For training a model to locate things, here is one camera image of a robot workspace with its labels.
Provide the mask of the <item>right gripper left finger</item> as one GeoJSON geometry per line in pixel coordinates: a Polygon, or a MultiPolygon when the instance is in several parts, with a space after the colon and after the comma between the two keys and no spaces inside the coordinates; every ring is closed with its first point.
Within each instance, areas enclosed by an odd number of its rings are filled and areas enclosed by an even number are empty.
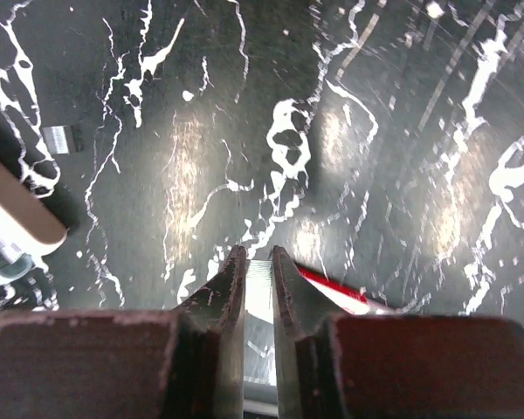
{"type": "Polygon", "coordinates": [[[239,418],[245,249],[172,310],[0,313],[0,418],[239,418]]]}

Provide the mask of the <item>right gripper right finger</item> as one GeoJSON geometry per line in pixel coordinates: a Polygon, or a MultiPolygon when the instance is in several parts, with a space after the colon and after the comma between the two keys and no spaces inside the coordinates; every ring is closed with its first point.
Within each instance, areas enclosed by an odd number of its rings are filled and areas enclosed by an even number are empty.
{"type": "Polygon", "coordinates": [[[478,316],[352,315],[272,249],[282,418],[524,418],[524,329],[478,316]]]}

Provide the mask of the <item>light blue stapler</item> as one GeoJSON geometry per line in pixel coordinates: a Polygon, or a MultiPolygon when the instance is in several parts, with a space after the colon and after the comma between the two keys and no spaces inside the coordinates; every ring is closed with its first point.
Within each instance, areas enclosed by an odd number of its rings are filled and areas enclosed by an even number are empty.
{"type": "Polygon", "coordinates": [[[0,286],[65,242],[66,227],[0,162],[0,286]]]}

